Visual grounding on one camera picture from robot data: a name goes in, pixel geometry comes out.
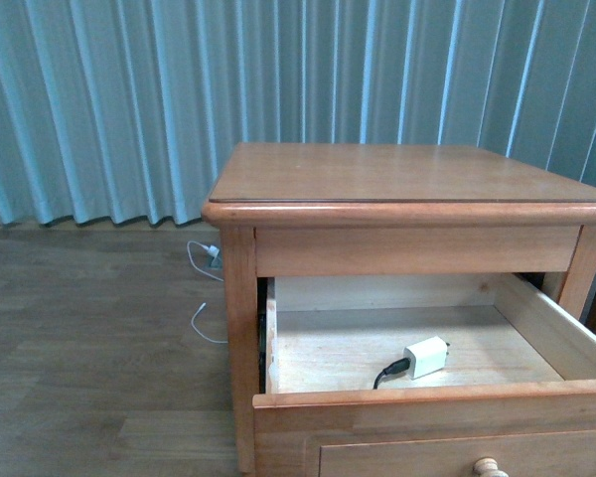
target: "wooden nightstand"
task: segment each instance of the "wooden nightstand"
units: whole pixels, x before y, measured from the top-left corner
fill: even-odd
[[[493,457],[513,477],[596,476],[596,338],[573,318],[595,188],[465,146],[240,144],[204,218],[242,472],[461,477]],[[515,272],[546,272],[552,299]],[[445,370],[371,390],[435,334]]]

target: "drawer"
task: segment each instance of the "drawer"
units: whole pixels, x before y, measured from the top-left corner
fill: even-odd
[[[435,335],[451,345],[443,370],[372,389]],[[465,476],[487,456],[516,475],[596,476],[596,450],[585,473],[550,462],[586,439],[596,449],[596,338],[517,276],[277,277],[265,343],[258,477]],[[402,467],[410,459],[421,473]]]
[[[472,477],[473,464],[483,457],[493,458],[511,477],[596,477],[596,430],[327,445],[321,449],[320,477]]]

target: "curtain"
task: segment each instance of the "curtain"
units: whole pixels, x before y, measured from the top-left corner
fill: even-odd
[[[596,0],[0,0],[0,222],[196,219],[239,141],[596,186]]]

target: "laminate flooring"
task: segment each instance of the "laminate flooring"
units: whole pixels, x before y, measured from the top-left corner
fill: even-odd
[[[237,476],[210,230],[0,230],[0,477]],[[199,262],[203,252],[196,253]]]

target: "drawer knob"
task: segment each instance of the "drawer knob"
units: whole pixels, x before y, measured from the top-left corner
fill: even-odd
[[[475,462],[475,474],[481,477],[509,477],[506,472],[499,470],[499,464],[491,457],[484,457]]]

